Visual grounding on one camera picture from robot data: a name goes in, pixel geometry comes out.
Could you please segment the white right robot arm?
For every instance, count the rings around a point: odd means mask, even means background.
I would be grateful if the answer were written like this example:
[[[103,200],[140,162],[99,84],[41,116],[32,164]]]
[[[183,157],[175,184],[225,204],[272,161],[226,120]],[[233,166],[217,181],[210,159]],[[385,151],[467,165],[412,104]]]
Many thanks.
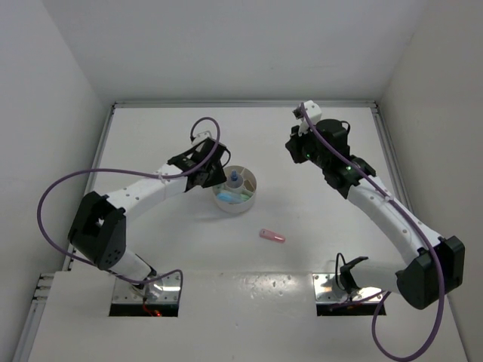
[[[465,247],[455,237],[444,238],[419,221],[393,198],[376,170],[350,152],[346,121],[324,119],[305,133],[291,128],[285,147],[296,164],[310,161],[343,198],[364,212],[401,254],[403,264],[384,265],[359,256],[342,265],[340,287],[347,293],[378,287],[400,294],[422,310],[463,283]]]

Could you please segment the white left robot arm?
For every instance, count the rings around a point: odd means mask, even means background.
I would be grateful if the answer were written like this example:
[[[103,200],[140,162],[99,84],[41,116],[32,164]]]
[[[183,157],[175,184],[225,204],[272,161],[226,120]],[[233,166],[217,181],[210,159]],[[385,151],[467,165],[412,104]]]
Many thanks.
[[[228,153],[225,145],[206,137],[129,186],[105,195],[87,193],[69,230],[70,244],[99,270],[141,288],[156,271],[128,249],[128,223],[197,186],[205,189],[224,183],[222,157]]]

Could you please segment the pink highlighter pen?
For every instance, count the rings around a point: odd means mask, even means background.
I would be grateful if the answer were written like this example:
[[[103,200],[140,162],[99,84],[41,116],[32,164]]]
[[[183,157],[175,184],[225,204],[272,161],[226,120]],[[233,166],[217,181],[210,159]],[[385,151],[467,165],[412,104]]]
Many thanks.
[[[281,244],[283,244],[286,240],[284,235],[281,235],[274,231],[270,231],[268,229],[261,229],[259,232],[259,236],[263,239],[274,241]]]

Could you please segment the light blue eraser case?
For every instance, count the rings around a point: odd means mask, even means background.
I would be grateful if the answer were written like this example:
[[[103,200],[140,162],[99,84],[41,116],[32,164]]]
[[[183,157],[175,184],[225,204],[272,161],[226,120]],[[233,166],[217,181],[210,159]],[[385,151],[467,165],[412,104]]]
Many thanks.
[[[221,202],[227,204],[241,204],[243,200],[241,199],[239,194],[233,194],[229,192],[220,192],[217,194],[217,199]]]

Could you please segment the green highlighter pen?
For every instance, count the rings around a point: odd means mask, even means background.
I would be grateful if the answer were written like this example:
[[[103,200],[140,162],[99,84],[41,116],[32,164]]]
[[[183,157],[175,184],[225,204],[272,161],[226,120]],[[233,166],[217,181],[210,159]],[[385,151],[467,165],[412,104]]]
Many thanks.
[[[253,194],[254,194],[253,192],[249,192],[249,191],[244,190],[239,195],[240,195],[240,197],[243,201],[247,201],[250,198],[252,198]]]

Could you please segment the pink eraser block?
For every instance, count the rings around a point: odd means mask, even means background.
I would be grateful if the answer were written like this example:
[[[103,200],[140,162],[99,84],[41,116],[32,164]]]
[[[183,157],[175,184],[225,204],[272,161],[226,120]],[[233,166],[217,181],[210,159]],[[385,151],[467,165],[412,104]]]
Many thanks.
[[[252,182],[251,182],[249,179],[246,179],[246,180],[244,181],[244,187],[245,187],[247,190],[250,190],[250,191],[255,190],[255,186],[252,184]]]

